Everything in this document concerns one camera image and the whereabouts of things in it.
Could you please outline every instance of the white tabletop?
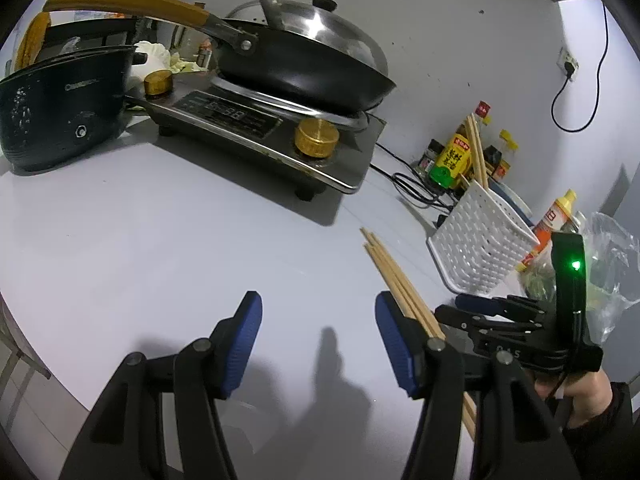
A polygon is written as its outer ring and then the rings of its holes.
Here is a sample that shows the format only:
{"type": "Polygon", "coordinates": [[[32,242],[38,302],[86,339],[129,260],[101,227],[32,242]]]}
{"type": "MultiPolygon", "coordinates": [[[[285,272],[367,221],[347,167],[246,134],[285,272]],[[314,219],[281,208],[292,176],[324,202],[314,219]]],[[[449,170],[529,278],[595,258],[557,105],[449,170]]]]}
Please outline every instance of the white tabletop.
{"type": "MultiPolygon", "coordinates": [[[[256,290],[262,326],[221,409],[240,478],[400,478],[421,403],[389,365],[373,314],[386,287],[358,230],[378,234],[435,308],[453,297],[425,245],[438,213],[371,170],[355,195],[301,202],[261,170],[156,132],[142,121],[97,155],[0,177],[0,290],[34,350],[90,409],[128,352],[176,352],[256,290]]],[[[402,169],[382,150],[374,162],[402,169]]],[[[470,445],[464,433],[459,478],[470,445]]]]}

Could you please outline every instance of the white plastic basket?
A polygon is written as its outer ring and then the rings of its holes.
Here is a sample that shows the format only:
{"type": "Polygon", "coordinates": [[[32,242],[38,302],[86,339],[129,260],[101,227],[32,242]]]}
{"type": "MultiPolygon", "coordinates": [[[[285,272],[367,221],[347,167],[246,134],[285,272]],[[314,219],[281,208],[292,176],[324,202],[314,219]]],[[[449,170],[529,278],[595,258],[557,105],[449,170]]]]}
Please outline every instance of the white plastic basket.
{"type": "Polygon", "coordinates": [[[487,295],[538,238],[504,199],[473,180],[427,243],[450,290],[487,295]]]}

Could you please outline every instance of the gold knob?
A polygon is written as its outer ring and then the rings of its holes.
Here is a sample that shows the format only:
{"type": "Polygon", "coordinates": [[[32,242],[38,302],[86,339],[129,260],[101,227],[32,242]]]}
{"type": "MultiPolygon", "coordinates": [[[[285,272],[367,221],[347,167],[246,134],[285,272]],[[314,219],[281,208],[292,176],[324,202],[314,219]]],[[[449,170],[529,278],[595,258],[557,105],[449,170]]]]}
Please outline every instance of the gold knob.
{"type": "Polygon", "coordinates": [[[171,70],[156,70],[145,77],[145,94],[154,97],[170,92],[174,88],[171,70]]]}
{"type": "Polygon", "coordinates": [[[295,143],[305,155],[325,158],[333,153],[339,137],[340,133],[329,121],[306,118],[296,127],[295,143]]]}

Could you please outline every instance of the wall socket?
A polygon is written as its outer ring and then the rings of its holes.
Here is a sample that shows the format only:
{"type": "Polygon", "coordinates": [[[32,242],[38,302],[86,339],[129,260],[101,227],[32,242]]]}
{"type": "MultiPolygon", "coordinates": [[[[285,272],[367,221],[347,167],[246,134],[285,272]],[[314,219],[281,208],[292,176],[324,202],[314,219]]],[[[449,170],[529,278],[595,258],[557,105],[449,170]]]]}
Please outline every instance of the wall socket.
{"type": "Polygon", "coordinates": [[[560,56],[558,57],[558,66],[560,67],[560,70],[562,70],[562,73],[564,75],[566,75],[566,70],[564,69],[564,64],[567,61],[574,66],[574,73],[569,78],[569,81],[573,82],[573,81],[575,81],[575,77],[578,74],[578,67],[580,65],[578,65],[578,60],[575,59],[575,57],[572,56],[571,53],[564,46],[564,47],[562,47],[562,49],[560,49],[560,56]]]}

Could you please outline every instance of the black sleeve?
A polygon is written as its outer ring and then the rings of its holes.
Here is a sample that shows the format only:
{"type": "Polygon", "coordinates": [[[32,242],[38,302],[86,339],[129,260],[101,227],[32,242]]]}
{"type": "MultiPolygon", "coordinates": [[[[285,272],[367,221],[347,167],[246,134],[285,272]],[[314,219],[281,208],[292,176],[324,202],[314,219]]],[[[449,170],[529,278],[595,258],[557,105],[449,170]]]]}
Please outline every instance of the black sleeve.
{"type": "Polygon", "coordinates": [[[563,431],[582,480],[640,478],[640,427],[634,428],[629,389],[625,383],[611,383],[611,389],[613,398],[602,414],[563,431]]]}

